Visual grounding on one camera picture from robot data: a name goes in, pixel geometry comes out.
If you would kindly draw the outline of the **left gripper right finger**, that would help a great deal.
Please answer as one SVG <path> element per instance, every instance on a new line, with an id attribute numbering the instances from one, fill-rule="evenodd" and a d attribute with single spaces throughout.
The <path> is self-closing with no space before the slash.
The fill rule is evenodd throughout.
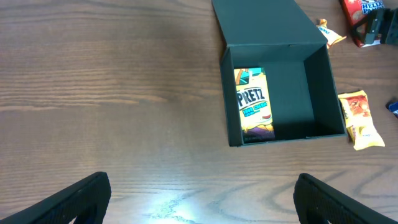
<path id="1" fill-rule="evenodd" d="M 301 224 L 397 224 L 307 173 L 299 175 L 293 198 Z"/>

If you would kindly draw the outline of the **green Pretz box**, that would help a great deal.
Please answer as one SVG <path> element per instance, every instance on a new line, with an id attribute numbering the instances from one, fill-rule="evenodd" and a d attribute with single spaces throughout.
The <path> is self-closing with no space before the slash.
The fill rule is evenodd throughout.
<path id="1" fill-rule="evenodd" d="M 234 70 L 243 143 L 275 139 L 267 78 L 263 68 Z"/>

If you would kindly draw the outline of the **small yellow snack packet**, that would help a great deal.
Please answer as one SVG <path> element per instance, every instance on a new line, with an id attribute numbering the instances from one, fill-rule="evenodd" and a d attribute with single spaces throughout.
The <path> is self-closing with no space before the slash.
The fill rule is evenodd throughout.
<path id="1" fill-rule="evenodd" d="M 317 28 L 327 39 L 327 45 L 326 45 L 327 49 L 329 49 L 331 46 L 337 44 L 338 42 L 341 42 L 342 40 L 346 39 L 346 36 L 339 35 L 335 31 L 327 28 L 327 20 L 326 19 L 319 19 Z"/>

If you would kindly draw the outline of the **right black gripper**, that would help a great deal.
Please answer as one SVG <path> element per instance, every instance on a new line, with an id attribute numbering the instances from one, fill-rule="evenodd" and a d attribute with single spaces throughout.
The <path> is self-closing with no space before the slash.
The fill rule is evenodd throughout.
<path id="1" fill-rule="evenodd" d="M 397 9 L 375 9 L 353 26 L 362 44 L 372 44 L 381 28 L 381 44 L 397 45 Z"/>

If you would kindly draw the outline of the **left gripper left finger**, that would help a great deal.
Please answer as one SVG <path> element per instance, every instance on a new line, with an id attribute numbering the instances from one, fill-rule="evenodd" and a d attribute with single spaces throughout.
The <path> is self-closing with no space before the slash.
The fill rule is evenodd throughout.
<path id="1" fill-rule="evenodd" d="M 105 172 L 81 179 L 37 204 L 1 220 L 2 224 L 100 224 L 111 198 Z"/>

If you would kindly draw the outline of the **large yellow snack packet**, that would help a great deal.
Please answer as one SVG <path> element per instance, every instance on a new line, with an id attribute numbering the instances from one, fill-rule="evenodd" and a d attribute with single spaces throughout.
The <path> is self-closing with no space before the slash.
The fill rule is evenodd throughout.
<path id="1" fill-rule="evenodd" d="M 357 151 L 368 147 L 384 147 L 385 143 L 376 130 L 367 94 L 363 91 L 338 95 L 345 118 L 346 129 Z"/>

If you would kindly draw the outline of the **dark green box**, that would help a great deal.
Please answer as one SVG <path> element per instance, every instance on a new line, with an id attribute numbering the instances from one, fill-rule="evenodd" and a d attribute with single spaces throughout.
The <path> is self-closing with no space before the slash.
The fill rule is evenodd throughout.
<path id="1" fill-rule="evenodd" d="M 213 2 L 226 42 L 220 72 L 230 146 L 346 134 L 326 38 L 293 0 Z M 275 139 L 243 143 L 237 68 L 263 68 Z"/>

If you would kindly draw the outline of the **red Hello Panda box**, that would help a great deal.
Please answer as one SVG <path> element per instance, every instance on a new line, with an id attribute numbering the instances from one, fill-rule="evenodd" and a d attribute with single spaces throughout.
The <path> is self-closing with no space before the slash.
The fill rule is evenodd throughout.
<path id="1" fill-rule="evenodd" d="M 359 48 L 379 45 L 381 35 L 375 36 L 369 44 L 365 44 L 358 34 L 365 34 L 366 24 L 355 26 L 364 19 L 372 10 L 385 8 L 383 0 L 339 0 L 341 8 L 348 21 L 350 34 Z"/>

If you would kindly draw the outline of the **blue Dairy Milk bar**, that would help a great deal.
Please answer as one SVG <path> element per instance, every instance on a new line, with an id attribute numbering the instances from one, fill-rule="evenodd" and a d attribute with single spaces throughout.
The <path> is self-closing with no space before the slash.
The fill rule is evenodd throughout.
<path id="1" fill-rule="evenodd" d="M 386 107 L 396 118 L 398 118 L 398 101 L 390 101 Z"/>

